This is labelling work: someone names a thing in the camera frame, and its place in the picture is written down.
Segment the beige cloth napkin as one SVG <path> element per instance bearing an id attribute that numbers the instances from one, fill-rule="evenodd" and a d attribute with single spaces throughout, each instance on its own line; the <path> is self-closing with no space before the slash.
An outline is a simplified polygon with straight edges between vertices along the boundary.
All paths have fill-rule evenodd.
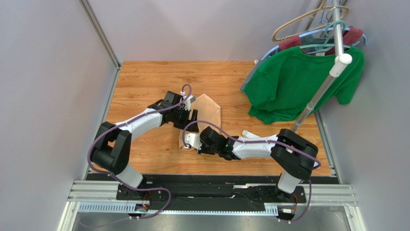
<path id="1" fill-rule="evenodd" d="M 221 107 L 214 100 L 212 100 L 208 95 L 202 94 L 196 97 L 195 101 L 191 105 L 191 109 L 198 110 L 196 120 L 207 121 L 218 127 L 221 127 L 221 122 L 222 122 Z M 186 135 L 188 133 L 200 134 L 207 126 L 209 126 L 208 124 L 204 124 L 204 123 L 198 123 L 196 125 L 198 125 L 199 132 L 187 131 Z M 193 148 L 185 148 L 183 146 L 182 130 L 180 130 L 179 150 L 191 151 L 192 149 Z"/>

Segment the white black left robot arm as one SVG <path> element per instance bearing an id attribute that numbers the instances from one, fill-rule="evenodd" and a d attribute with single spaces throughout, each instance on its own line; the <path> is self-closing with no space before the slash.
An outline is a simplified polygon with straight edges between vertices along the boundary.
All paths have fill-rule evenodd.
<path id="1" fill-rule="evenodd" d="M 97 165 L 127 187 L 138 188 L 144 177 L 129 163 L 132 142 L 144 133 L 167 123 L 172 123 L 178 129 L 187 128 L 198 132 L 196 125 L 189 124 L 198 114 L 196 109 L 191 109 L 194 101 L 195 96 L 191 94 L 168 91 L 163 99 L 128 120 L 115 124 L 102 123 L 89 149 L 90 166 Z"/>

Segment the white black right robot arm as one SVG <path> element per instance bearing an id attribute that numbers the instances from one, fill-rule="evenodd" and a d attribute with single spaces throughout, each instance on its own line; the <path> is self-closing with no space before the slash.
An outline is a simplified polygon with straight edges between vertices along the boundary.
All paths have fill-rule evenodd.
<path id="1" fill-rule="evenodd" d="M 318 147 L 289 129 L 281 129 L 269 137 L 223 136 L 211 127 L 199 135 L 198 152 L 216 154 L 225 160 L 271 158 L 283 169 L 276 188 L 292 194 L 297 185 L 309 180 L 312 171 L 321 167 Z"/>

